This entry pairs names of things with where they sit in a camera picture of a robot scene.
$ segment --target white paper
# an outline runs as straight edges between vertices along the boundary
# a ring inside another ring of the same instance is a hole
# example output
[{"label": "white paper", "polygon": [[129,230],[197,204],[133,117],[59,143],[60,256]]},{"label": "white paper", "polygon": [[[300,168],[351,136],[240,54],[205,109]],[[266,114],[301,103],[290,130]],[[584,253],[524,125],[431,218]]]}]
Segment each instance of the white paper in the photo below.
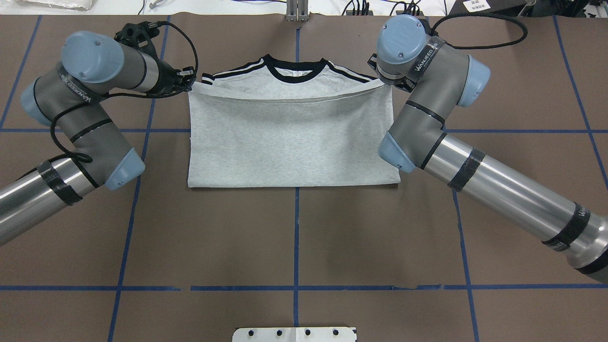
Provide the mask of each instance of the white paper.
[{"label": "white paper", "polygon": [[466,10],[469,12],[479,12],[490,9],[490,5],[488,5],[486,0],[469,0],[463,2],[463,5],[465,5]]},{"label": "white paper", "polygon": [[16,0],[22,5],[41,5],[59,9],[90,10],[93,0]]}]

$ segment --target wire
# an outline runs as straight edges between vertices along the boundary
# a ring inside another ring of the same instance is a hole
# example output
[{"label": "wire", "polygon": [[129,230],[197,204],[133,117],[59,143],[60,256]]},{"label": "wire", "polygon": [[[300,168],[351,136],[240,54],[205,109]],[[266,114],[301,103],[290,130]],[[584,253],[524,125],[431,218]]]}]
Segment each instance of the wire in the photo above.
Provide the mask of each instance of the wire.
[{"label": "wire", "polygon": [[398,4],[403,4],[403,10],[404,11],[406,10],[406,6],[407,6],[406,2],[405,1],[397,1],[397,2],[395,2],[395,5],[393,6],[393,9],[390,10],[389,16],[393,15],[393,11],[395,11],[395,7],[397,7]]},{"label": "wire", "polygon": [[444,21],[452,19],[452,18],[461,18],[461,17],[465,17],[465,16],[481,16],[481,17],[495,18],[495,19],[501,19],[501,20],[509,21],[509,22],[511,22],[511,23],[519,26],[520,29],[522,29],[522,36],[519,37],[519,39],[516,39],[514,41],[510,41],[508,43],[495,44],[495,45],[485,45],[485,46],[455,46],[455,45],[451,45],[449,43],[446,43],[446,44],[450,45],[451,47],[453,47],[454,49],[459,49],[459,50],[495,49],[497,47],[504,47],[504,46],[509,46],[509,45],[515,45],[517,43],[520,43],[524,39],[526,39],[526,37],[528,36],[528,29],[519,20],[517,20],[515,18],[512,18],[510,16],[504,16],[504,15],[499,15],[499,14],[494,14],[494,13],[459,13],[459,14],[452,14],[452,15],[445,16],[445,17],[439,19],[435,23],[435,25],[433,26],[433,28],[430,30],[430,35],[431,36],[436,35],[437,34],[437,27],[441,23],[443,23]]},{"label": "wire", "polygon": [[[91,158],[91,156],[85,154],[85,153],[80,153],[80,152],[72,152],[70,150],[68,150],[63,144],[61,144],[61,142],[59,141],[59,139],[57,139],[57,134],[55,133],[55,127],[57,126],[57,121],[59,121],[59,119],[61,119],[64,115],[66,115],[67,113],[71,113],[79,108],[82,108],[84,106],[88,106],[89,104],[87,102],[83,102],[83,103],[79,103],[76,106],[72,106],[64,111],[62,111],[61,113],[57,114],[57,116],[55,116],[55,118],[53,119],[53,121],[50,122],[50,138],[53,140],[53,143],[63,152],[62,154],[58,155],[58,156],[54,156],[53,158],[49,159],[49,162],[54,162],[57,161],[59,159],[63,159],[63,158],[71,158],[74,159],[76,161],[79,162],[85,162],[85,163],[89,163],[93,161],[93,158]],[[29,170],[28,172],[24,173],[23,176],[17,178],[17,180],[20,180],[21,178],[29,175],[30,173],[36,171],[36,167],[34,167],[32,170]]]},{"label": "wire", "polygon": [[348,8],[348,5],[350,5],[350,4],[353,4],[353,13],[354,13],[354,2],[353,2],[353,0],[350,0],[350,1],[349,1],[349,2],[346,4],[346,6],[344,6],[344,10],[342,11],[342,14],[341,14],[341,15],[344,15],[344,13],[346,13],[346,9]]},{"label": "wire", "polygon": [[142,8],[139,9],[139,12],[137,13],[137,15],[141,15],[143,14],[143,8],[146,7],[146,0],[143,0],[143,4],[142,4]]}]

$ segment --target blue tape line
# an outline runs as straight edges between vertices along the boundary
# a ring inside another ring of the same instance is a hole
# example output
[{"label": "blue tape line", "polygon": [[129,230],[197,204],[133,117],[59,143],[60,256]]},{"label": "blue tape line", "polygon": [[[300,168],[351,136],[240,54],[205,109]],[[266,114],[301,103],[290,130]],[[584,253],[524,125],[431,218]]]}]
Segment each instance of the blue tape line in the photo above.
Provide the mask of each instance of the blue tape line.
[{"label": "blue tape line", "polygon": [[[189,128],[123,128],[122,133],[190,133]],[[6,133],[48,133],[48,128],[0,128],[0,132]]]},{"label": "blue tape line", "polygon": [[[191,286],[190,291],[293,291],[291,285]],[[299,285],[298,291],[441,291],[441,290],[551,290],[596,288],[607,284],[485,284],[485,285],[418,285],[415,288],[394,285]],[[0,291],[116,291],[118,286],[105,285],[0,285]],[[175,286],[122,286],[121,291],[181,291]]]},{"label": "blue tape line", "polygon": [[418,285],[415,288],[394,285],[301,285],[300,291],[429,291],[443,290],[443,285]]},{"label": "blue tape line", "polygon": [[553,25],[555,26],[555,32],[558,35],[559,48],[562,51],[562,57],[564,58],[564,64],[566,65],[566,70],[568,71],[568,76],[570,77],[570,83],[572,83],[572,88],[574,89],[574,93],[576,95],[576,101],[578,102],[578,106],[581,109],[582,119],[585,122],[585,127],[587,127],[589,139],[591,140],[591,144],[593,145],[593,151],[595,152],[595,158],[598,160],[599,170],[602,173],[602,177],[604,178],[604,185],[606,186],[606,189],[608,190],[608,176],[606,176],[606,170],[604,168],[604,163],[602,162],[602,158],[599,155],[598,146],[595,144],[595,138],[593,137],[593,133],[591,132],[591,126],[589,125],[587,113],[585,113],[585,107],[582,105],[581,96],[578,92],[578,87],[576,86],[576,82],[574,81],[574,76],[572,75],[572,70],[570,69],[570,63],[568,62],[568,57],[566,56],[566,50],[564,49],[564,43],[562,42],[562,35],[559,33],[558,17],[555,15],[553,16]]},{"label": "blue tape line", "polygon": [[294,222],[294,327],[300,326],[299,318],[300,286],[300,188],[295,189],[295,222]]},{"label": "blue tape line", "polygon": [[295,62],[300,61],[300,28],[295,29]]},{"label": "blue tape line", "polygon": [[471,275],[469,274],[469,262],[466,257],[465,234],[462,229],[462,218],[460,217],[460,206],[458,205],[458,195],[456,191],[452,191],[452,199],[456,207],[456,216],[458,218],[458,233],[460,234],[460,252],[462,254],[462,264],[465,268],[466,292],[469,297],[469,310],[471,311],[471,323],[473,325],[473,337],[475,342],[479,342],[479,330],[477,328],[477,315],[475,314],[475,302],[473,301],[473,291],[471,290]]},{"label": "blue tape line", "polygon": [[[167,16],[167,21],[171,21],[171,16]],[[162,60],[165,55],[165,48],[167,47],[167,37],[168,37],[169,27],[165,26],[165,35],[162,40],[162,48],[161,48],[161,56]],[[156,99],[152,100],[150,105],[150,113],[148,115],[148,124],[146,126],[146,137],[143,140],[143,149],[142,149],[142,160],[145,161],[146,152],[148,149],[148,140],[150,139],[150,128],[152,126],[152,120],[154,117],[154,105],[156,103]],[[129,255],[129,247],[131,244],[131,235],[133,233],[133,224],[135,222],[135,207],[137,206],[137,201],[139,199],[139,189],[142,184],[142,177],[137,177],[137,183],[135,185],[135,194],[133,195],[133,203],[131,205],[131,215],[129,217],[129,226],[126,231],[126,239],[125,239],[125,249],[122,253],[122,263],[120,264],[120,274],[118,278],[118,288],[116,290],[116,297],[114,298],[114,309],[112,310],[112,319],[110,321],[110,328],[108,332],[108,342],[112,342],[114,339],[114,329],[116,328],[116,319],[118,317],[118,308],[120,306],[120,295],[122,293],[122,284],[125,279],[125,270],[126,270],[126,261]]]},{"label": "blue tape line", "polygon": [[116,286],[0,285],[0,291],[116,291]]},{"label": "blue tape line", "polygon": [[[190,133],[189,128],[121,128],[122,133]],[[445,129],[446,133],[558,133],[558,134],[587,134],[588,130],[499,130],[499,129]],[[48,128],[0,128],[6,133],[48,133]],[[591,130],[593,134],[606,134],[608,130]]]},{"label": "blue tape line", "polygon": [[608,288],[606,284],[494,284],[471,285],[472,290],[534,290],[552,288]]},{"label": "blue tape line", "polygon": [[445,129],[446,133],[588,133],[588,130],[500,130],[500,129]]},{"label": "blue tape line", "polygon": [[4,112],[2,113],[2,118],[0,119],[0,128],[4,125],[4,121],[6,120],[6,116],[9,113],[10,104],[13,102],[13,96],[15,95],[15,91],[17,90],[17,84],[19,84],[19,79],[21,78],[21,73],[23,72],[23,67],[26,65],[27,57],[30,54],[30,50],[32,49],[32,44],[34,43],[34,38],[36,37],[36,33],[38,32],[38,28],[40,26],[40,21],[42,21],[42,16],[38,16],[38,20],[36,20],[36,25],[34,26],[34,31],[32,32],[32,36],[30,37],[30,42],[27,43],[26,53],[23,54],[23,59],[21,60],[21,65],[19,66],[19,71],[17,71],[17,76],[15,76],[15,81],[13,82],[13,88],[10,90],[9,98],[6,101],[6,106],[4,107]]},{"label": "blue tape line", "polygon": [[[295,30],[295,62],[300,61],[300,28]],[[294,222],[294,327],[300,326],[300,188],[295,189]]]},{"label": "blue tape line", "polygon": [[293,291],[291,285],[191,286],[190,291]]},{"label": "blue tape line", "polygon": [[121,291],[181,291],[175,286],[123,286]]},{"label": "blue tape line", "polygon": [[123,128],[120,131],[122,133],[190,133],[189,128]]}]

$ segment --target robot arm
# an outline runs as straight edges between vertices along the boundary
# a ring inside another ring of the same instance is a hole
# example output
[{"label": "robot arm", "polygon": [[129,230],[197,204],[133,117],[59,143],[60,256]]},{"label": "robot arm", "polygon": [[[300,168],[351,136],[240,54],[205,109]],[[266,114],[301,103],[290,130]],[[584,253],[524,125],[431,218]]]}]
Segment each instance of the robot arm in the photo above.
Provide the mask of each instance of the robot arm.
[{"label": "robot arm", "polygon": [[454,107],[470,105],[490,76],[485,65],[443,43],[413,16],[393,17],[382,27],[369,64],[385,83],[411,95],[384,137],[380,157],[405,172],[418,167],[474,197],[565,254],[581,273],[608,284],[605,217],[443,131]]},{"label": "robot arm", "polygon": [[173,69],[158,59],[151,42],[165,23],[127,24],[114,39],[76,32],[66,40],[61,62],[24,91],[27,113],[43,125],[59,126],[75,149],[0,190],[0,245],[95,188],[115,190],[143,173],[143,161],[99,102],[115,96],[108,95],[114,88],[142,92],[147,95],[134,96],[144,98],[190,89],[194,68]]}]

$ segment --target t-shirt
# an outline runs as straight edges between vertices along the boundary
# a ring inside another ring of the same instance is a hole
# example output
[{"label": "t-shirt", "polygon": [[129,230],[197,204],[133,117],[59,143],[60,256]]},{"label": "t-shirt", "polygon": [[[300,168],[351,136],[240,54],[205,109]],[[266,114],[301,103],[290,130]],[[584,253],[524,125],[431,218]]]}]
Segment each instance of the t-shirt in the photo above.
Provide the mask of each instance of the t-shirt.
[{"label": "t-shirt", "polygon": [[391,87],[321,59],[266,55],[188,93],[190,187],[399,182],[377,154],[393,122]]}]

